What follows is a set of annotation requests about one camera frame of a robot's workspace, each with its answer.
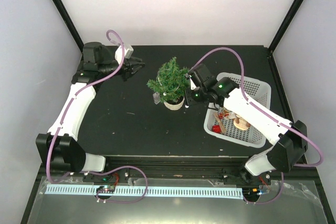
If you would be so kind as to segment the clear battery box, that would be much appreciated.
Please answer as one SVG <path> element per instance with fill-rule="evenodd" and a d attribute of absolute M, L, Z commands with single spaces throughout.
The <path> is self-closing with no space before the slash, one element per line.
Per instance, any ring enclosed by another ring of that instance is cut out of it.
<path fill-rule="evenodd" d="M 153 93 L 153 101 L 155 104 L 159 104 L 161 102 L 161 96 L 158 92 Z"/>

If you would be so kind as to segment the red berry sprig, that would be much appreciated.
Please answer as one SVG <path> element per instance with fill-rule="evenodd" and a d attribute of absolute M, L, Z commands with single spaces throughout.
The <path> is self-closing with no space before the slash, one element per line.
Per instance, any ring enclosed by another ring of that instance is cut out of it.
<path fill-rule="evenodd" d="M 220 119 L 227 119 L 230 116 L 231 111 L 228 110 L 221 110 L 220 112 L 218 112 L 218 117 Z"/>

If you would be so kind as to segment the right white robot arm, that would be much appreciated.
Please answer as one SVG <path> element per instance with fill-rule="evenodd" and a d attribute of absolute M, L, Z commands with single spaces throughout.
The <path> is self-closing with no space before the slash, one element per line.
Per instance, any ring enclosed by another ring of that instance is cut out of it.
<path fill-rule="evenodd" d="M 210 102 L 234 112 L 272 145 L 270 149 L 253 155 L 245 167 L 240 168 L 238 176 L 243 183 L 250 184 L 258 175 L 270 170 L 287 173 L 307 151 L 308 143 L 304 139 L 307 127 L 303 122 L 291 122 L 274 114 L 230 78 L 217 80 L 204 64 L 190 70 L 185 77 L 191 83 L 187 97 L 194 102 Z"/>

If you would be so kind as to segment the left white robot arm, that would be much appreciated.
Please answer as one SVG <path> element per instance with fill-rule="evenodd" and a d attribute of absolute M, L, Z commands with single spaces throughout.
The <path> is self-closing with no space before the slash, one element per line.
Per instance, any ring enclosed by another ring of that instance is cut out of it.
<path fill-rule="evenodd" d="M 94 172 L 102 182 L 113 174 L 106 158 L 87 153 L 77 142 L 78 133 L 90 103 L 101 84 L 112 73 L 127 80 L 145 66 L 142 59 L 132 56 L 134 49 L 125 44 L 112 50 L 100 42 L 88 42 L 82 51 L 82 60 L 73 75 L 70 92 L 57 120 L 47 133 L 38 134 L 36 146 L 43 165 L 48 171 L 73 173 Z"/>

